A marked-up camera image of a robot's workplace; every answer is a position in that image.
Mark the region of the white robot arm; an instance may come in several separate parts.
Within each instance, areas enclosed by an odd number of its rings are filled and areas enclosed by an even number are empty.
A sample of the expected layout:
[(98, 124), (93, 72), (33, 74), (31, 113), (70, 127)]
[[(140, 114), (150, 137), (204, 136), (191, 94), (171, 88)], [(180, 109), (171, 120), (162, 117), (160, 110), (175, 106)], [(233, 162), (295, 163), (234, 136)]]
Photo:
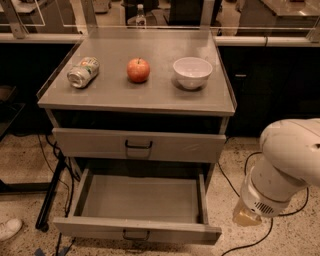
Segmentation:
[(233, 211), (233, 221), (243, 227), (278, 216), (297, 192), (320, 186), (320, 119), (273, 122), (260, 136), (260, 149)]

